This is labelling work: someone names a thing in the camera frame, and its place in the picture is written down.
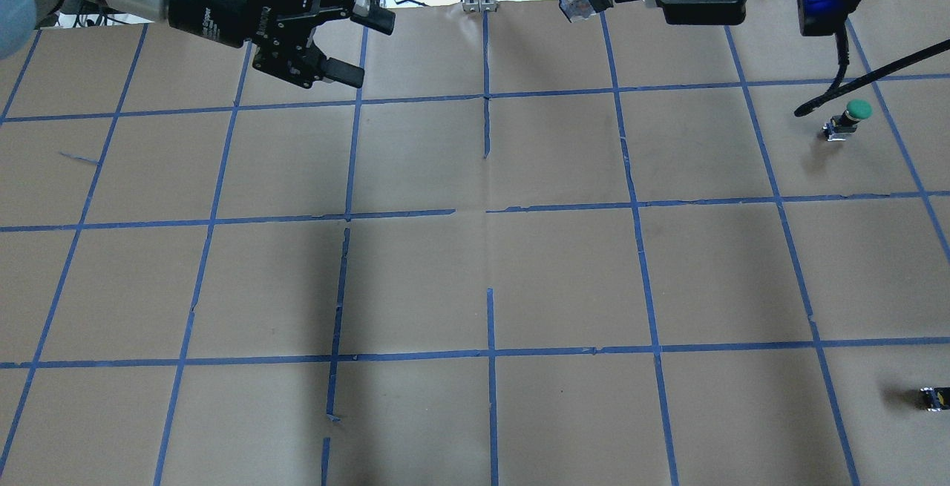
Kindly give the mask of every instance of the small electronic component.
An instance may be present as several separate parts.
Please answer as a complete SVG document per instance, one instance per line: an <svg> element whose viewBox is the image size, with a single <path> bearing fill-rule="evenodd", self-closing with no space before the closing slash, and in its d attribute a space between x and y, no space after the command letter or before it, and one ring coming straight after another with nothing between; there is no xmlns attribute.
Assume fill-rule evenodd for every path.
<svg viewBox="0 0 950 486"><path fill-rule="evenodd" d="M865 100L848 102L845 112L831 117L822 130L828 141L848 141L848 135L858 131L858 123L871 117L873 110Z"/></svg>
<svg viewBox="0 0 950 486"><path fill-rule="evenodd" d="M920 397L931 412L950 410L950 388L920 388Z"/></svg>

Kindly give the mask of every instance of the grid square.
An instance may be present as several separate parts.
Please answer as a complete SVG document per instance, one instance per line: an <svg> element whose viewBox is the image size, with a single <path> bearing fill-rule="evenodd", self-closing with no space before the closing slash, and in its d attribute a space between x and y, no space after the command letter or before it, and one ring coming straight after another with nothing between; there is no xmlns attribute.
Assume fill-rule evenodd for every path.
<svg viewBox="0 0 950 486"><path fill-rule="evenodd" d="M0 432L7 432L13 423L16 406L20 404L20 395L26 381L27 369L0 370Z"/></svg>
<svg viewBox="0 0 950 486"><path fill-rule="evenodd" d="M74 233L0 234L0 361L33 360Z"/></svg>
<svg viewBox="0 0 950 486"><path fill-rule="evenodd" d="M683 484L850 484L811 349L663 355Z"/></svg>
<svg viewBox="0 0 950 486"><path fill-rule="evenodd" d="M207 219L230 117L119 119L88 222Z"/></svg>
<svg viewBox="0 0 950 486"><path fill-rule="evenodd" d="M641 91L621 102L641 202L771 196L740 88Z"/></svg>
<svg viewBox="0 0 950 486"><path fill-rule="evenodd" d="M499 348L650 344L628 209L492 214Z"/></svg>
<svg viewBox="0 0 950 486"><path fill-rule="evenodd" d="M652 355L498 358L503 484L669 484Z"/></svg>
<svg viewBox="0 0 950 486"><path fill-rule="evenodd" d="M43 30L10 117L114 113L141 36L142 26Z"/></svg>
<svg viewBox="0 0 950 486"><path fill-rule="evenodd" d="M395 13L393 37L370 32L364 98L484 93L481 13L462 4Z"/></svg>
<svg viewBox="0 0 950 486"><path fill-rule="evenodd" d="M555 1L488 14L492 93L610 88L600 20L568 24Z"/></svg>
<svg viewBox="0 0 950 486"><path fill-rule="evenodd" d="M629 202L613 97L491 101L489 208Z"/></svg>
<svg viewBox="0 0 950 486"><path fill-rule="evenodd" d="M352 229L341 353L485 348L484 212Z"/></svg>
<svg viewBox="0 0 950 486"><path fill-rule="evenodd" d="M932 191L950 189L950 134L943 124L950 108L941 101L950 98L950 80L882 82L879 86L923 185Z"/></svg>
<svg viewBox="0 0 950 486"><path fill-rule="evenodd" d="M3 114L4 108L7 107L7 100L10 99L13 86L16 85L17 78L20 77L24 61L27 61L30 46L33 46L33 36L30 36L27 44L12 56L0 59L0 114Z"/></svg>
<svg viewBox="0 0 950 486"><path fill-rule="evenodd" d="M327 57L359 65L359 53L363 43L362 33L361 26L346 22L346 20L335 20L318 27L313 42ZM374 34L382 33L370 32L370 37ZM252 50L257 53L258 48L253 47ZM244 92L240 101L242 106L356 100L356 89L339 82L313 82L312 88L302 88L255 70L254 54L251 55L251 60L247 64Z"/></svg>
<svg viewBox="0 0 950 486"><path fill-rule="evenodd" d="M43 360L177 358L204 226L82 233Z"/></svg>
<svg viewBox="0 0 950 486"><path fill-rule="evenodd" d="M950 0L864 0L851 21L858 39L864 42L868 62L872 69L878 69L950 37L950 24L944 12L948 8ZM906 34L895 36L895 32ZM872 39L888 41L870 42ZM898 71L923 73L950 73L950 59L944 53Z"/></svg>
<svg viewBox="0 0 950 486"><path fill-rule="evenodd" d="M621 87L739 81L722 26L672 27L662 10L638 2L605 15Z"/></svg>
<svg viewBox="0 0 950 486"><path fill-rule="evenodd" d="M888 119L873 97L875 116L859 125L846 143L828 143L822 125L841 103L796 118L799 101L818 91L814 86L751 88L762 136L769 148L775 180L783 195L890 194L916 191Z"/></svg>
<svg viewBox="0 0 950 486"><path fill-rule="evenodd" d="M491 482L484 358L340 364L328 484Z"/></svg>
<svg viewBox="0 0 950 486"><path fill-rule="evenodd" d="M946 418L922 411L919 390L946 385L950 347L825 350L862 484L939 484L950 462L934 458Z"/></svg>
<svg viewBox="0 0 950 486"><path fill-rule="evenodd" d="M364 106L353 211L484 211L482 100Z"/></svg>
<svg viewBox="0 0 950 486"><path fill-rule="evenodd" d="M950 335L950 266L919 199L787 204L822 337Z"/></svg>
<svg viewBox="0 0 950 486"><path fill-rule="evenodd" d="M189 365L164 486L319 483L326 364Z"/></svg>
<svg viewBox="0 0 950 486"><path fill-rule="evenodd" d="M152 482L173 367L36 372L4 486Z"/></svg>
<svg viewBox="0 0 950 486"><path fill-rule="evenodd" d="M774 205L646 208L641 218L663 343L811 340Z"/></svg>
<svg viewBox="0 0 950 486"><path fill-rule="evenodd" d="M0 225L71 225L98 162L109 119L5 123L0 131Z"/></svg>
<svg viewBox="0 0 950 486"><path fill-rule="evenodd" d="M152 24L145 36L124 111L230 107L244 49Z"/></svg>
<svg viewBox="0 0 950 486"><path fill-rule="evenodd" d="M746 80L826 79L831 83L838 71L835 39L801 35L797 0L749 0L746 9L746 22L730 27ZM853 64L846 76L861 76L865 72L853 39L851 54Z"/></svg>
<svg viewBox="0 0 950 486"><path fill-rule="evenodd" d="M343 226L214 228L188 355L329 354Z"/></svg>
<svg viewBox="0 0 950 486"><path fill-rule="evenodd" d="M352 136L352 107L238 114L218 217L343 213Z"/></svg>

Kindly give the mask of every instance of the blue tape grid line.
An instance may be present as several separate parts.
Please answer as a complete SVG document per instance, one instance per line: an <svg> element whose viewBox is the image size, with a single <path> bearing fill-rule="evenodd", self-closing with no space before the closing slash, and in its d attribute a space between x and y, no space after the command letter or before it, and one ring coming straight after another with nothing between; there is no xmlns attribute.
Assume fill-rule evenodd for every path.
<svg viewBox="0 0 950 486"><path fill-rule="evenodd" d="M366 46L370 29L363 26L363 41L360 45L359 66L366 67ZM350 167L347 169L347 201L345 219L350 222L353 218L353 182L356 179L356 147L359 144L359 118L363 108L363 88L356 90L356 101L353 109L353 135L350 137Z"/></svg>
<svg viewBox="0 0 950 486"><path fill-rule="evenodd" d="M788 254L791 256L791 263L795 270L795 278L798 280L798 289L802 295L802 303L805 307L808 325L811 328L811 340L814 342L815 352L818 355L818 364L821 367L822 378L825 381L825 391L828 392L828 402L831 404L831 415L834 416L835 428L838 430L838 438L841 441L842 452L845 454L845 464L848 466L848 475L851 477L851 485L859 486L861 479L858 477L858 470L854 464L854 456L851 455L851 443L848 442L848 433L845 432L845 422L842 420L841 410L838 408L838 397L835 394L834 383L831 380L831 371L828 369L828 360L825 358L825 348L822 347L821 334L818 331L818 323L815 323L814 312L811 307L811 299L808 296L808 287L805 284L805 274L802 272L802 265L798 259L798 252L795 249L795 240L791 235L791 226L788 225L788 216L784 209L784 201L778 188L778 182L775 178L775 171L769 158L769 149L766 148L762 128L759 124L759 118L756 115L756 105L753 104L753 98L749 92L749 86L746 84L746 76L742 69L742 62L739 59L739 52L736 50L736 43L733 40L733 31L729 26L725 27L726 40L729 42L730 52L733 53L733 62L736 64L736 71L739 74L739 81L742 83L742 93L746 99L746 106L749 108L749 117L753 124L753 130L756 131L756 140L759 144L759 150L762 152L762 161L766 167L766 174L769 175L769 184L773 191L775 199L775 208L778 210L779 219L782 222L784 230L784 239L788 245Z"/></svg>
<svg viewBox="0 0 950 486"><path fill-rule="evenodd" d="M327 486L330 475L330 439L323 438L323 452L320 455L320 486Z"/></svg>
<svg viewBox="0 0 950 486"><path fill-rule="evenodd" d="M865 66L866 71L870 73L871 65L870 62L868 62L868 54L865 53L865 49L861 45L861 40L858 39L858 32L854 29L854 25L851 24L851 20L848 20L848 29L851 31L851 38L854 40L854 47L858 50L859 56L861 56L861 63ZM885 114L885 118L888 119L888 125L890 125L894 140L897 141L897 145L900 148L900 154L903 155L903 161L906 162L910 175L914 178L914 184L917 185L917 191L919 192L917 194L920 196L920 199L923 200L923 205L927 208L927 214L930 216L930 221L934 225L937 239L940 240L943 256L946 257L947 263L950 263L950 245L947 244L947 238L943 233L943 227L940 225L940 219L937 219L937 213L934 211L934 206L930 202L930 196L923 186L923 179L920 178L914 161L910 159L910 152L907 151L907 145L903 142L903 138L900 137L900 129L894 121L893 115L890 113L888 102L885 101L885 95L881 93L881 87L877 83L871 84L871 87L874 88L874 94L878 97L878 102L881 103L881 110Z"/></svg>
<svg viewBox="0 0 950 486"><path fill-rule="evenodd" d="M175 421L175 408L177 406L177 396L181 388L181 377L183 377L186 358L188 357L188 345L191 343L191 333L194 327L194 308L201 295L201 284L204 281L204 271L208 263L208 253L211 251L211 240L214 237L214 224L217 219L217 205L221 200L221 186L224 185L224 172L228 165L228 155L231 152L231 141L234 136L235 122L238 120L238 106L240 106L241 95L244 93L244 79L247 77L247 66L251 60L251 45L249 44L244 51L244 64L241 67L240 80L237 81L237 93L235 93L234 107L231 109L231 120L228 121L227 135L224 137L224 146L221 149L221 161L217 168L217 182L214 184L214 199L211 201L211 212L208 221L208 231L204 238L204 247L201 249L201 260L197 266L197 277L194 279L194 292L192 293L191 306L188 309L188 320L186 321L186 330L181 338L181 350L177 359L175 369L175 381L172 384L171 397L168 400L168 411L166 413L166 424L162 431L162 443L159 446L159 455L155 464L155 479L153 486L162 484L162 473L164 464L166 464L166 454L168 451L168 440L171 438L172 423Z"/></svg>
<svg viewBox="0 0 950 486"><path fill-rule="evenodd" d="M498 486L498 378L495 372L495 290L489 287L488 301L488 432L491 444L491 486Z"/></svg>
<svg viewBox="0 0 950 486"><path fill-rule="evenodd" d="M950 197L950 191L927 191L930 197ZM782 197L785 203L801 202L834 202L848 200L882 200L882 199L916 199L920 198L917 192L897 192L890 194L859 193L855 195L803 195ZM667 208L667 206L722 206L743 204L773 204L774 197L750 197L729 199L701 199L695 201L644 201L637 204L638 208ZM552 204L535 206L509 206L505 209L489 209L485 213L526 213L534 211L570 211L581 209L627 209L634 204L628 202L584 203L584 204ZM452 215L454 208L445 209L414 209L407 211L370 211L352 213L352 221L366 219L390 219L396 217L431 217ZM315 221L346 221L345 214L328 215L272 215L259 217L231 217L214 220L215 225L248 225L248 223L306 223ZM184 219L167 221L138 221L128 223L85 223L85 225L30 225L30 226L0 226L3 232L45 232L58 230L108 230L108 229L161 229L171 226L207 226L208 219Z"/></svg>
<svg viewBox="0 0 950 486"><path fill-rule="evenodd" d="M661 341L659 341L659 330L656 327L656 313L654 303L652 302L652 289L650 286L650 271L647 267L646 249L643 243L643 231L641 229L641 210L637 199L637 188L634 185L634 177L630 168L630 152L627 148L627 130L623 123L623 106L620 103L620 85L617 78L617 64L614 60L614 47L610 39L610 27L607 25L607 17L604 13L600 14L600 26L603 28L603 40L607 46L607 61L610 64L610 79L614 93L614 107L617 108L617 128L620 131L620 150L623 155L623 168L627 177L627 189L630 193L630 202L632 210L632 219L634 220L634 235L637 241L637 254L639 257L639 266L641 266L641 280L643 280L643 296L647 306L647 320L650 324L650 344L652 354L654 355L654 368L656 374L656 392L658 392L659 411L661 411L661 421L663 425L663 438L666 443L666 458L669 465L669 481L672 486L679 486L679 472L676 467L676 452L674 441L672 440L672 425L669 422L669 402L666 397L666 380L663 375L663 357Z"/></svg>
<svg viewBox="0 0 950 486"><path fill-rule="evenodd" d="M910 76L886 76L881 78L882 82L889 81L908 81L908 80L946 80L950 79L950 74L910 74ZM775 86L804 86L804 85L826 85L829 80L764 80L746 82L750 88L757 87L775 87ZM702 90L702 88L740 88L739 82L722 82L706 84L668 84L656 86L637 86L637 87L619 87L621 93L644 93L644 91L685 91ZM488 97L489 100L496 98L525 98L532 96L566 96L581 94L609 94L613 93L613 88L578 88L577 90L561 91L518 91L518 93L480 93L480 94L454 94L444 96L417 96L406 98L362 98L360 103L363 106L376 106L380 104L407 104L418 102L451 102L462 100L475 100L476 98ZM252 106L238 106L239 111L265 111L265 110L292 110L293 108L323 108L332 106L356 106L355 100L330 100L318 102L292 102L283 104L259 104ZM218 111L231 111L231 107L216 106L210 108L181 108L181 110L155 110L155 111L126 111L119 114L119 117L147 117L153 115L171 115L171 114L207 114L217 113ZM33 121L60 121L75 119L107 119L113 114L64 114L64 115L30 115L23 117L8 117L7 122L33 122Z"/></svg>
<svg viewBox="0 0 950 486"><path fill-rule="evenodd" d="M13 88L10 90L10 96L7 97L7 103L4 104L3 111L0 113L0 125L3 125L4 121L7 120L7 115L10 114L10 107L13 106L13 98L16 96L16 92L20 90L20 84L23 83L23 77L27 75L27 67L30 67L30 61L33 61L33 53L36 52L36 46L40 43L40 36L43 32L36 33L36 36L33 37L33 44L30 45L30 52L27 52L26 59L23 60L23 66L20 67L20 74L17 74L16 81L13 83Z"/></svg>
<svg viewBox="0 0 950 486"><path fill-rule="evenodd" d="M485 104L485 157L491 152L491 117L488 113L488 102L491 100L491 81L488 76L488 11L482 12L482 78L484 78Z"/></svg>
<svg viewBox="0 0 950 486"><path fill-rule="evenodd" d="M336 286L336 311L333 317L333 343L330 347L330 379L327 382L327 416L336 421L336 372L340 361L340 332L343 329L343 305L347 288L347 262L350 258L350 229L343 230L343 249L340 256L340 276Z"/></svg>
<svg viewBox="0 0 950 486"><path fill-rule="evenodd" d="M36 350L33 354L33 361L30 362L30 371L27 372L27 380L23 385L23 391L20 394L20 401L16 406L16 411L13 414L13 422L10 423L10 431L7 432L7 441L3 446L3 453L0 453L0 476L3 476L3 471L7 465L7 459L10 458L10 447L13 446L13 438L16 436L17 426L20 425L20 418L23 416L24 406L27 404L27 397L30 395L30 388L33 385L33 377L36 375L36 367L40 361L41 355L43 355L43 348L45 343L47 343L47 337L50 336L50 328L52 327L53 318L56 315L56 308L59 304L60 297L62 296L62 287L65 285L65 279L67 279L69 273L69 267L71 267L73 256L76 254L76 246L79 243L79 236L82 233L82 225L85 223L85 217L88 216L89 206L92 204L92 196L95 195L96 185L99 182L99 175L102 174L102 164L105 162L105 155L109 152L109 144L112 142L112 136L115 134L116 124L119 122L119 113L122 111L122 105L125 104L125 95L128 94L129 84L132 83L132 76L135 73L135 67L139 63L139 56L142 54L142 46L145 45L145 34L148 33L148 26L142 27L142 33L139 35L139 44L135 49L135 56L132 57L132 63L129 66L128 73L125 76L125 84L122 85L122 94L119 95L118 104L116 104L115 113L112 116L112 123L109 125L108 134L105 135L105 141L102 144L102 152L99 154L99 162L96 165L95 174L92 175L92 181L89 183L89 191L86 193L86 198L84 205L82 205L82 213L79 218L79 225L76 229L75 234L72 236L72 243L69 245L69 252L67 253L67 258L65 258L65 263L62 264L62 272L60 273L59 282L56 285L56 292L53 294L53 299L50 303L50 311L47 313L47 319L43 324L43 331L40 333L39 341L36 345ZM27 66L24 65L22 74L26 73Z"/></svg>
<svg viewBox="0 0 950 486"><path fill-rule="evenodd" d="M919 347L923 345L950 345L950 336L917 338L855 338L855 340L822 340L824 348L853 347ZM661 345L663 353L740 352L760 350L810 349L814 341L753 341L737 344L668 344ZM652 345L618 345L618 347L540 347L514 349L465 349L454 351L427 351L383 354L339 355L252 355L252 357L186 358L186 365L259 365L259 364L332 364L366 361L428 361L451 358L529 357L530 355L626 355L652 354ZM179 358L138 358L138 360L68 360L39 361L37 369L81 369L89 367L175 367ZM0 362L0 369L30 369L33 362Z"/></svg>

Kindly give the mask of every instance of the green button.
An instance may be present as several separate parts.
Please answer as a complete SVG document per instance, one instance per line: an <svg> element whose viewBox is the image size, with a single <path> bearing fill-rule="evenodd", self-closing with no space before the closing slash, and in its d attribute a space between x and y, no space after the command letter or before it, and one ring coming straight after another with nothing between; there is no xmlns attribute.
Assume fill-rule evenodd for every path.
<svg viewBox="0 0 950 486"><path fill-rule="evenodd" d="M864 100L855 99L848 102L848 116L854 120L869 119L872 113L874 113L874 110L872 110L871 105Z"/></svg>

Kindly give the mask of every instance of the blue tape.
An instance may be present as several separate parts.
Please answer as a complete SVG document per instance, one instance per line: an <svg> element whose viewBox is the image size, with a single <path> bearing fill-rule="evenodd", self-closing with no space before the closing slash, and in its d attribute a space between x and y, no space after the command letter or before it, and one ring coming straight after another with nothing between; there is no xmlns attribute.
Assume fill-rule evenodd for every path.
<svg viewBox="0 0 950 486"><path fill-rule="evenodd" d="M736 64L736 71L739 74L739 82L742 83L743 97L746 99L746 107L749 108L749 117L753 124L753 130L756 131L756 141L759 145L759 151L762 154L762 161L766 167L766 174L769 176L769 184L775 197L775 208L778 209L779 219L782 223L784 240L788 245L788 254L791 256L791 263L795 270L795 279L798 282L798 290L802 296L802 303L805 307L808 325L811 328L811 340L813 341L815 352L818 355L818 365L821 367L822 378L825 381L825 391L828 393L828 402L831 404L831 415L834 416L835 428L838 430L838 438L841 441L842 452L845 453L845 464L848 466L848 475L851 477L852 486L859 486L861 480L858 477L858 470L854 464L854 458L851 455L851 443L848 442L848 433L845 432L845 423L842 420L841 410L838 408L838 397L835 393L834 384L831 381L831 371L828 370L828 361L825 360L825 350L822 348L821 334L818 332L818 324L814 320L814 312L811 308L811 299L808 296L808 288L805 285L805 276L802 272L802 265L798 259L798 252L795 249L795 240L791 236L791 227L788 225L788 216L784 211L784 204L781 192L778 188L778 182L775 179L775 171L769 158L769 149L766 148L762 128L759 125L759 118L756 115L756 107L753 104L753 98L749 93L749 87L746 84L746 74L742 70L742 62L739 60L739 52L736 50L736 43L733 40L733 31L729 26L725 27L726 40L729 43L730 52L733 53L733 62Z"/></svg>
<svg viewBox="0 0 950 486"><path fill-rule="evenodd" d="M371 98L364 99L363 105L379 104L415 104L419 102L457 102L460 100L475 100L482 98L481 94L448 94L445 96L408 96L406 98Z"/></svg>
<svg viewBox="0 0 950 486"><path fill-rule="evenodd" d="M9 123L30 123L36 121L75 121L82 119L111 119L115 114L69 114L69 115L30 115L29 117L9 117Z"/></svg>
<svg viewBox="0 0 950 486"><path fill-rule="evenodd" d="M173 367L173 358L137 358L136 360L64 360L40 361L40 369L73 369L77 367Z"/></svg>
<svg viewBox="0 0 950 486"><path fill-rule="evenodd" d="M632 86L618 87L617 91L621 93L644 93L644 91L685 91L695 90L695 88L737 88L739 83L735 82L715 82L709 84L674 84L659 86Z"/></svg>
<svg viewBox="0 0 950 486"><path fill-rule="evenodd" d="M763 341L755 344L683 344L663 345L663 352L762 351L781 349L808 349L814 341Z"/></svg>
<svg viewBox="0 0 950 486"><path fill-rule="evenodd" d="M950 196L950 191L929 191L932 197ZM803 203L803 202L827 202L827 201L845 201L845 200L881 200L881 199L909 199L920 198L919 192L896 192L890 194L859 193L853 195L802 195L782 197L785 203ZM695 201L669 200L669 201L644 201L639 202L639 208L665 208L665 206L722 206L722 205L744 205L744 204L764 204L774 203L774 197L748 197L748 198L727 198L727 199L700 199ZM489 209L485 213L525 213L534 211L566 211L583 209L625 209L631 208L632 203L625 202L607 202L590 204L554 204L554 205L535 205L535 206L509 206L505 209ZM353 213L350 219L357 221L360 219L390 219L398 217L428 217L438 215L452 215L457 210L454 208L446 209L414 209L407 211L371 211L363 213ZM332 213L327 215L274 215L260 217L229 217L216 219L216 225L249 225L249 223L306 223L313 221L345 221L346 215L342 213ZM84 230L100 229L152 229L166 228L166 226L207 226L210 223L208 219L185 219L185 220L166 220L166 221L139 221L128 223L86 223L82 225ZM2 232L35 232L51 230L75 230L78 225L30 225L30 226L0 226Z"/></svg>
<svg viewBox="0 0 950 486"><path fill-rule="evenodd" d="M192 292L191 306L188 310L188 320L184 336L181 338L181 350L177 359L175 369L175 381L172 382L172 395L168 401L168 411L166 412L166 424L162 431L162 442L159 445L159 456L155 464L155 479L153 486L162 484L162 473L166 465L166 454L168 452L168 440L171 436L172 423L175 419L175 409L177 407L177 396L181 388L181 377L186 367L188 358L188 345L191 343L192 328L194 326L194 308L200 299L201 286L204 282L204 272L208 263L208 254L211 252L211 241L214 237L214 222L217 219L217 205L220 204L221 186L224 185L224 174L227 171L228 155L231 152L231 141L234 136L235 122L238 120L238 107L240 107L240 98L244 94L244 80L247 77L247 67L251 60L251 45L249 44L244 51L244 64L241 66L240 79L237 81L237 93L235 93L234 106L231 107L231 120L228 123L228 131L224 137L224 146L221 149L221 161L217 168L217 182L214 183L214 198L211 201L211 214L208 221L208 231L204 238L204 247L201 249L201 259L197 266L197 277L194 278L194 291Z"/></svg>
<svg viewBox="0 0 950 486"><path fill-rule="evenodd" d="M350 229L343 229L343 247L340 256L340 276L336 284L336 313L333 318L333 343L330 347L330 380L327 382L327 415L333 415L336 405L336 372L339 367L340 333L343 330L343 305L347 289L347 266L350 259Z"/></svg>
<svg viewBox="0 0 950 486"><path fill-rule="evenodd" d="M323 453L320 456L320 486L327 486L330 474L330 439L323 438Z"/></svg>
<svg viewBox="0 0 950 486"><path fill-rule="evenodd" d="M920 338L864 338L864 340L826 340L822 347L902 347L903 345L950 344L950 336Z"/></svg>
<svg viewBox="0 0 950 486"><path fill-rule="evenodd" d="M187 114L221 114L225 111L233 111L233 106L220 108L180 108L179 110L152 110L152 111L126 111L119 117L149 117L152 115L187 115Z"/></svg>
<svg viewBox="0 0 950 486"><path fill-rule="evenodd" d="M666 395L666 379L663 375L663 359L661 341L659 341L659 331L656 328L656 314L654 310L654 301L652 301L652 289L650 286L650 272L647 267L646 250L643 244L643 231L641 228L641 212L639 211L637 189L634 186L634 177L630 168L630 152L627 149L627 130L623 121L623 106L620 103L620 84L617 78L617 64L614 60L614 47L610 39L610 27L607 25L607 17L600 14L600 26L603 29L603 40L607 46L607 61L610 64L610 80L614 93L614 107L617 110L617 128L620 131L620 151L623 154L623 168L627 177L627 189L630 192L630 202L634 204L631 207L634 215L634 236L637 241L637 253L639 264L641 265L641 280L643 280L643 296L647 306L647 320L650 324L650 344L652 354L654 355L654 371L656 374L656 392L659 397L659 408L661 410L661 421L663 425L663 439L666 443L666 456L669 465L669 481L672 486L679 486L679 472L676 466L676 452L674 443L672 443L672 425L669 423L669 402Z"/></svg>
<svg viewBox="0 0 950 486"><path fill-rule="evenodd" d="M498 486L498 377L495 370L495 290L489 287L488 302L488 431L491 443L491 485Z"/></svg>
<svg viewBox="0 0 950 486"><path fill-rule="evenodd" d="M641 208L666 208L666 206L719 206L725 204L766 204L775 202L774 197L750 197L741 199L700 200L655 200L638 203Z"/></svg>
<svg viewBox="0 0 950 486"><path fill-rule="evenodd" d="M411 361L411 360L450 360L451 358L481 358L488 355L483 349L468 349L459 351L431 351L415 353L370 353L370 354L340 354L337 361Z"/></svg>
<svg viewBox="0 0 950 486"><path fill-rule="evenodd" d="M16 96L16 92L20 91L20 84L23 83L23 77L27 75L27 68L30 67L30 61L33 61L33 53L36 52L36 46L40 43L40 36L42 34L43 30L38 30L36 36L33 37L30 52L27 52L27 58L23 60L23 66L20 67L20 74L17 74L13 88L10 90L10 96L7 97L7 103L4 104L3 111L0 113L0 125L3 125L4 121L7 120L7 115L10 114L10 107L13 106L13 98Z"/></svg>
<svg viewBox="0 0 950 486"><path fill-rule="evenodd" d="M881 200L920 198L919 193L898 192L888 195L876 193L858 193L855 195L810 195L803 197L782 197L783 202L831 202L844 200Z"/></svg>
<svg viewBox="0 0 950 486"><path fill-rule="evenodd" d="M568 96L576 94L613 93L611 88L571 88L562 91L519 91L519 93L490 93L491 98L529 98L532 96Z"/></svg>
<svg viewBox="0 0 950 486"><path fill-rule="evenodd" d="M363 26L363 44L360 47L359 66L366 67L367 36L370 29ZM346 220L353 215L353 182L356 179L356 147L359 144L359 117L363 107L363 88L356 91L356 107L353 109L353 134L350 135L350 167L347 169Z"/></svg>
<svg viewBox="0 0 950 486"><path fill-rule="evenodd" d="M858 32L854 29L854 25L851 24L851 20L848 20L848 29L851 31L851 39L854 41L854 47L858 50L859 56L861 56L861 63L864 64L865 69L870 73L871 65L868 62L868 56L865 54L865 49L861 45L861 40L858 39ZM872 83L871 87L874 88L874 94L878 97L879 104L881 104L881 111L885 114L885 118L888 120L888 125L890 125L891 132L894 135L894 140L897 141L898 148L900 148L900 155L903 155L903 161L906 162L910 175L914 178L917 191L920 192L920 198L923 199L924 208L927 209L927 215L930 216L930 222L933 223L934 230L937 233L937 239L940 240L940 248L943 249L943 256L947 259L947 263L950 263L950 243L947 243L947 236L943 233L943 226L940 225L940 219L937 218L937 212L930 202L927 189L923 186L923 179L920 178L917 168L914 167L914 161L910 158L910 151L907 151L905 142L903 142L903 138L900 137L900 130L894 121L893 115L890 113L888 102L885 101L885 97L881 93L881 87L876 82Z"/></svg>
<svg viewBox="0 0 950 486"><path fill-rule="evenodd" d="M0 226L0 232L50 232L76 229L79 229L78 225Z"/></svg>
<svg viewBox="0 0 950 486"><path fill-rule="evenodd" d="M112 142L112 136L115 135L116 123L119 121L119 113L122 111L122 105L125 104L125 95L128 94L128 86L132 83L132 74L135 73L135 67L139 63L139 56L142 54L142 46L145 45L145 34L148 32L148 25L142 27L142 34L139 36L139 44L136 46L135 54L132 56L132 63L129 66L128 73L125 76L125 84L122 85L122 94L119 95L118 104L116 104L115 113L112 116L112 123L109 125L109 131L105 135L105 141L102 144L102 152L99 154L99 162L96 165L95 174L92 175L92 181L89 183L89 191L85 196L85 204L82 205L79 223L76 232L72 236L72 243L69 245L69 252L65 263L62 264L59 282L56 285L56 291L53 293L53 299L50 303L50 311L47 313L47 319L43 323L43 330L40 333L40 340L33 352L33 361L31 361L30 371L27 372L27 380L23 385L23 391L20 394L20 401L13 413L13 422L10 423L10 431L7 432L7 441L4 443L3 453L0 453L0 476L3 476L3 469L7 465L7 458L10 458L10 448L13 446L13 438L16 436L16 429L20 425L20 418L23 416L23 410L27 405L27 397L30 395L30 388L33 386L33 377L36 375L37 364L43 355L43 348L47 343L47 337L50 336L53 318L56 316L56 308L59 305L62 296L62 287L72 266L72 259L76 254L76 246L79 243L79 236L82 233L82 225L85 223L85 217L88 216L89 206L92 204L92 196L95 195L96 185L99 182L99 175L102 173L102 163L105 161L105 155L108 154L109 144Z"/></svg>
<svg viewBox="0 0 950 486"><path fill-rule="evenodd" d="M914 345L950 344L950 336L913 338L852 338L852 340L822 340L825 348L848 347L913 347ZM737 344L669 344L661 345L664 353L781 350L815 347L814 341L758 341ZM652 354L652 345L620 345L619 347L538 347L515 349L464 349L408 353L373 353L334 355L251 355L251 357L186 358L186 365L258 365L258 364L330 364L333 361L417 361L450 360L451 358L526 357L527 355L598 355L598 354ZM138 360L71 360L39 361L37 369L71 369L86 367L173 367L177 358L138 358ZM29 361L0 362L0 369L28 369Z"/></svg>
<svg viewBox="0 0 950 486"><path fill-rule="evenodd" d="M488 79L488 12L482 12L482 78L485 84L484 91L485 103L485 158L488 158L491 152L491 117L488 113L488 101L491 100L491 86Z"/></svg>
<svg viewBox="0 0 950 486"><path fill-rule="evenodd" d="M526 213L532 211L566 211L581 209L625 209L632 208L629 202L608 202L601 204L551 204L537 206L509 206L505 209L489 209L485 213Z"/></svg>

